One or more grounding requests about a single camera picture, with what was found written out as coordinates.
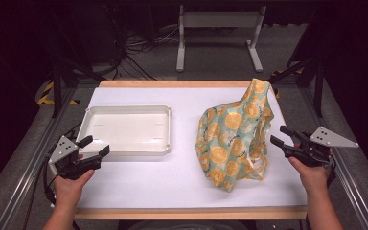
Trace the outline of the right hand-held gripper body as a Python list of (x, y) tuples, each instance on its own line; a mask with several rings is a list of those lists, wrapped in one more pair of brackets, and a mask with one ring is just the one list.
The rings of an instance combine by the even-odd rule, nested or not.
[(358, 148), (359, 143), (351, 141), (320, 126), (314, 133), (300, 131), (303, 139), (299, 147), (287, 145), (282, 149), (285, 158), (295, 157), (308, 167), (324, 166), (331, 163), (331, 148)]

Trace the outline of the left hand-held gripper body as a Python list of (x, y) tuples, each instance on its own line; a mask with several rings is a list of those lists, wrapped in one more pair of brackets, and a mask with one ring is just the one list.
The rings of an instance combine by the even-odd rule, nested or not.
[(102, 158), (99, 154), (79, 158), (78, 143), (74, 143), (66, 136), (61, 136), (49, 159), (49, 167), (54, 175), (66, 179), (78, 179), (89, 170), (101, 167)]

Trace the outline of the white plastic tray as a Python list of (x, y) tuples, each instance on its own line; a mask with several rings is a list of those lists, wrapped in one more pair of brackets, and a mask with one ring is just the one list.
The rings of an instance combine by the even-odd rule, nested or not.
[(109, 146), (107, 158), (162, 156), (171, 151), (171, 109), (166, 105), (91, 106), (86, 109), (77, 140), (92, 136), (81, 151)]

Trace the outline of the orange print cloth bag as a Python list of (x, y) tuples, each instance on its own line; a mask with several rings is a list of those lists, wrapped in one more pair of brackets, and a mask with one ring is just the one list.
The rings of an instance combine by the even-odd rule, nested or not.
[(274, 119), (270, 91), (269, 82), (254, 79), (240, 100), (211, 107), (199, 119), (195, 151), (216, 187), (231, 192), (242, 179), (265, 177), (266, 137)]

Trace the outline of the person's left hand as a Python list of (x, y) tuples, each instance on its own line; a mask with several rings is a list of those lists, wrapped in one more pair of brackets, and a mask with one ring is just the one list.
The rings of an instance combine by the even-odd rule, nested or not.
[(56, 191), (55, 207), (75, 208), (81, 199), (83, 187), (94, 173), (94, 170), (89, 170), (76, 180), (65, 179), (61, 176), (57, 177), (54, 180)]

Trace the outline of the person's right hand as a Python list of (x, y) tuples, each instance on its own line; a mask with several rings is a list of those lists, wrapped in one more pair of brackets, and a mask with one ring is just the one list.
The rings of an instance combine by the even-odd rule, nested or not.
[(320, 193), (327, 190), (328, 173), (323, 167), (308, 167), (295, 157), (290, 157), (288, 161), (299, 172), (301, 182), (308, 193)]

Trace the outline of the black tripod stand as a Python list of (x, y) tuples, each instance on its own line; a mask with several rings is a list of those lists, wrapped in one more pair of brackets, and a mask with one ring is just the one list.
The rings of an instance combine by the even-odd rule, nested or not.
[(276, 71), (272, 74), (268, 80), (271, 84), (290, 76), (293, 73), (301, 70), (301, 74), (296, 80), (296, 85), (301, 88), (308, 87), (312, 81), (315, 81), (313, 107), (318, 117), (322, 115), (322, 94), (324, 83), (324, 68), (319, 58), (310, 58), (304, 61), (300, 61), (286, 70), (279, 72)]
[(52, 117), (56, 118), (63, 108), (62, 96), (61, 96), (61, 80), (64, 80), (68, 87), (75, 87), (78, 84), (78, 80), (73, 70), (77, 69), (89, 78), (101, 82), (104, 81), (104, 77), (95, 74), (85, 67), (77, 64), (76, 62), (64, 58), (57, 57), (53, 62), (53, 76), (52, 80), (54, 83), (54, 112)]

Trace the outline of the yellow black hazard tape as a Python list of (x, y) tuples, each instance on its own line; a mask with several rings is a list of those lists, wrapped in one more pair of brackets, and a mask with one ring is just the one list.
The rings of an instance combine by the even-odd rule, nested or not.
[(50, 95), (54, 93), (54, 83), (49, 80), (43, 87), (41, 96), (36, 101), (38, 104), (54, 105), (55, 100), (50, 98)]

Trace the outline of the white metal stand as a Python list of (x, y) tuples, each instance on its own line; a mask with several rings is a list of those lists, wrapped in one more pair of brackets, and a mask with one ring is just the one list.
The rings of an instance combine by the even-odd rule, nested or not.
[(265, 11), (266, 6), (255, 11), (185, 11), (181, 5), (178, 17), (179, 44), (176, 71), (184, 71), (186, 28), (251, 28), (253, 35), (246, 41), (246, 46), (255, 71), (261, 73), (264, 68), (256, 45), (265, 19)]

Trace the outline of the aluminium frame rail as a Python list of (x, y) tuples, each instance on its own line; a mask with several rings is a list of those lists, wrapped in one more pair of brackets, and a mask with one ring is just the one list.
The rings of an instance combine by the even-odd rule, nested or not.
[[(327, 123), (323, 118), (321, 118), (314, 106), (313, 106), (313, 95), (309, 91), (309, 89), (301, 89), (300, 90), (302, 97), (305, 100), (307, 107), (310, 109), (310, 113), (314, 119), (314, 121), (322, 127), (325, 127)], [(345, 161), (342, 158), (343, 148), (336, 147), (333, 148), (333, 157), (336, 167), (336, 174), (339, 178), (339, 181), (342, 187), (345, 190), (347, 197), (349, 198), (351, 205), (353, 206), (358, 220), (363, 228), (363, 230), (368, 230), (368, 206), (365, 203), (362, 194), (360, 193), (357, 182), (354, 179), (353, 175), (350, 173)]]
[(55, 130), (75, 91), (75, 88), (64, 90), (63, 96), (60, 98), (61, 106), (55, 118), (52, 117), (54, 114), (52, 111), (47, 113), (49, 120), (45, 124), (32, 124), (32, 127), (40, 128), (42, 133), (33, 135), (35, 138), (33, 140), (21, 142), (25, 148), (31, 147), (31, 155), (29, 157), (21, 156), (18, 160), (10, 162), (13, 167), (10, 173), (11, 179), (15, 180), (15, 173), (19, 173), (19, 176), (16, 177), (15, 187), (11, 190), (11, 198), (0, 215), (0, 230), (10, 229), (23, 200), (36, 182), (38, 169), (44, 161), (44, 154), (51, 146), (51, 139), (57, 138)]

